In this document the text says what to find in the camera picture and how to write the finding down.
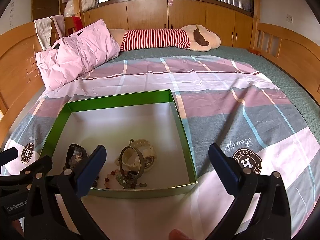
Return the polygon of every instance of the wooden railing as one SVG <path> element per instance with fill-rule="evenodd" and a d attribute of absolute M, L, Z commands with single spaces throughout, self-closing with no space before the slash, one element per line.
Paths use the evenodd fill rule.
<path fill-rule="evenodd" d="M 291 75 L 320 104 L 320 46 L 294 31 L 272 24 L 260 23 L 258 31 L 254 48 Z"/>

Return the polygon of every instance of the metal bangle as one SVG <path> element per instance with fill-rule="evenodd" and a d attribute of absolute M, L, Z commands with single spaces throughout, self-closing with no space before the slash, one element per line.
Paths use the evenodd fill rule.
<path fill-rule="evenodd" d="M 139 157 L 139 162 L 140 162 L 140 167 L 139 167 L 139 171 L 138 171 L 138 174 L 134 177 L 134 179 L 129 179 L 125 174 L 124 174 L 124 169 L 122 169 L 122 155 L 123 153 L 125 152 L 126 149 L 129 149 L 129 148 L 132 148 L 138 155 Z M 134 183 L 134 184 L 137 184 L 137 180 L 142 176 L 142 174 L 144 173 L 144 169 L 145 169 L 145 162 L 144 162 L 144 157 L 142 155 L 142 153 L 136 148 L 136 147 L 132 147 L 132 146 L 127 146 L 127 147 L 124 147 L 120 156 L 119 156 L 119 164 L 120 164 L 120 173 L 121 175 L 128 180 L 128 182 L 130 183 Z"/>

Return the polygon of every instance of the wooden footboard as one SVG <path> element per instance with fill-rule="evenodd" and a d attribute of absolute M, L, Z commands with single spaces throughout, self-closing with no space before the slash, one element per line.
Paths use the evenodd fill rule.
<path fill-rule="evenodd" d="M 255 49 L 299 82 L 320 104 L 320 46 L 289 29 L 258 24 Z"/>
<path fill-rule="evenodd" d="M 71 18 L 65 18 L 66 33 L 74 32 Z M 51 45 L 59 39 L 52 23 Z M 36 65 L 35 54 L 41 51 L 33 22 L 0 35 L 0 144 L 14 120 L 44 83 Z"/>

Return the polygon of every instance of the jewelry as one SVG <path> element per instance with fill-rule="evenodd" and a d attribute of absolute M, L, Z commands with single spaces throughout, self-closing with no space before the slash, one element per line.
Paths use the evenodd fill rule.
<path fill-rule="evenodd" d="M 132 176 L 136 176 L 137 172 L 136 171 L 124 171 L 124 174 L 127 175 L 129 178 L 133 178 Z M 115 178 L 117 182 L 122 186 L 123 189 L 135 189 L 136 186 L 139 187 L 146 187 L 146 183 L 139 183 L 138 185 L 135 185 L 133 183 L 129 184 L 129 182 L 122 177 L 121 173 L 119 170 L 115 170 L 110 172 L 107 177 L 104 179 L 105 183 L 104 186 L 106 189 L 111 189 L 111 183 L 112 179 Z"/>
<path fill-rule="evenodd" d="M 125 171 L 122 168 L 122 164 L 123 164 L 122 156 L 127 149 L 132 149 L 138 155 L 138 159 L 139 159 L 138 172 L 137 171 Z M 115 170 L 115 171 L 112 171 L 111 173 L 109 173 L 107 175 L 107 178 L 105 179 L 105 182 L 108 183 L 110 181 L 110 179 L 112 178 L 112 176 L 116 176 L 116 180 L 119 182 L 119 184 L 124 189 L 135 189 L 135 187 L 137 185 L 137 180 L 142 176 L 142 174 L 144 172 L 144 168 L 145 168 L 145 161 L 144 161 L 142 153 L 137 148 L 135 148 L 133 146 L 124 147 L 123 150 L 121 151 L 119 158 L 118 158 L 118 162 L 120 165 L 120 170 Z"/>
<path fill-rule="evenodd" d="M 80 145 L 72 143 L 69 146 L 67 157 L 66 157 L 66 163 L 65 163 L 65 166 L 63 167 L 63 170 L 65 169 L 73 170 L 82 159 L 87 157 L 88 155 L 85 149 L 83 149 Z"/>
<path fill-rule="evenodd" d="M 131 139 L 129 142 L 129 147 L 127 148 L 122 157 L 123 165 L 126 166 L 129 170 L 137 171 L 140 167 L 140 160 L 139 156 L 136 156 L 134 161 L 132 158 L 134 158 L 136 151 L 133 148 L 137 148 L 142 153 L 142 156 L 145 161 L 145 170 L 148 171 L 152 168 L 155 160 L 157 159 L 157 155 L 155 150 L 153 149 L 153 146 L 150 144 L 148 140 L 145 139 L 139 139 L 139 140 L 133 140 Z M 115 163 L 119 166 L 119 158 L 115 160 Z"/>

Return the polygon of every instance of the screw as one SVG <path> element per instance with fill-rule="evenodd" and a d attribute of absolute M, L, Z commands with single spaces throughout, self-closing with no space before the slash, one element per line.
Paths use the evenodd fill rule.
<path fill-rule="evenodd" d="M 280 178 L 281 177 L 280 173 L 277 172 L 277 171 L 273 172 L 273 176 L 275 176 L 276 178 Z"/>
<path fill-rule="evenodd" d="M 245 174 L 250 174 L 252 172 L 252 170 L 246 167 L 246 168 L 243 169 L 243 172 Z"/>
<path fill-rule="evenodd" d="M 71 173 L 72 173 L 72 170 L 71 170 L 71 169 L 65 169 L 65 170 L 63 171 L 63 174 L 66 175 L 66 176 L 70 175 Z"/>
<path fill-rule="evenodd" d="M 36 179 L 40 179 L 40 178 L 42 178 L 42 173 L 41 172 L 36 174 Z"/>

